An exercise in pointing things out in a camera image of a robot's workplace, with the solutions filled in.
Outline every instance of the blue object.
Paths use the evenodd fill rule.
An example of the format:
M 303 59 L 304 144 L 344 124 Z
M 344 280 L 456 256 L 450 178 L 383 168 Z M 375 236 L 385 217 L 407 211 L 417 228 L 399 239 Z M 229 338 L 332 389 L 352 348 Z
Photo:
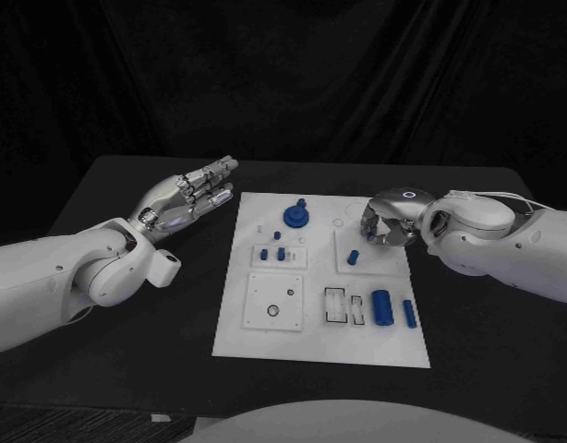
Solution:
M 306 210 L 306 200 L 300 198 L 297 206 L 291 206 L 282 213 L 282 222 L 291 228 L 301 228 L 310 220 L 310 214 Z
M 372 293 L 373 322 L 376 326 L 394 325 L 392 304 L 389 303 L 388 291 L 379 290 Z
M 359 258 L 359 251 L 353 250 L 350 256 L 347 257 L 347 264 L 353 266 L 356 264 L 356 259 Z
M 409 300 L 404 300 L 404 311 L 407 327 L 414 329 L 417 327 L 417 319 L 414 318 L 412 302 Z

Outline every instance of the tabletop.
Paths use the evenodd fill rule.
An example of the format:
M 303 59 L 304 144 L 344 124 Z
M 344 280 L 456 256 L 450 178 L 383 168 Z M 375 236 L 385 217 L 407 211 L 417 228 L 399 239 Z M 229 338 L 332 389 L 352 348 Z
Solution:
M 210 160 L 101 157 L 49 234 L 127 218 L 153 185 Z M 567 435 L 567 305 L 457 274 L 422 241 L 405 251 L 430 369 L 212 357 L 238 193 L 365 197 L 414 186 L 438 197 L 464 189 L 531 198 L 521 176 L 505 168 L 239 161 L 232 183 L 236 198 L 161 243 L 181 261 L 170 286 L 144 283 L 121 305 L 0 353 L 0 403 L 228 417 L 293 401 L 391 401 Z

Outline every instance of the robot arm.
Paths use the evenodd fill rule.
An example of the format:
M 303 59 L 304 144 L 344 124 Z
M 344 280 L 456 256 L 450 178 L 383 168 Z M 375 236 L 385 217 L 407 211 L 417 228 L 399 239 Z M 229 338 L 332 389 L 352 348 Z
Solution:
M 567 303 L 567 211 L 536 204 L 542 209 L 515 213 L 484 196 L 523 199 L 460 191 L 435 199 L 417 189 L 394 188 L 369 201 L 360 233 L 376 245 L 405 246 L 421 232 L 428 254 L 456 272 L 490 275 Z M 389 229 L 383 235 L 376 233 L 379 219 Z
M 119 304 L 144 280 L 170 284 L 180 261 L 154 244 L 232 198 L 232 185 L 216 186 L 236 165 L 225 157 L 164 179 L 128 220 L 0 246 L 0 352 L 69 324 L 93 305 Z

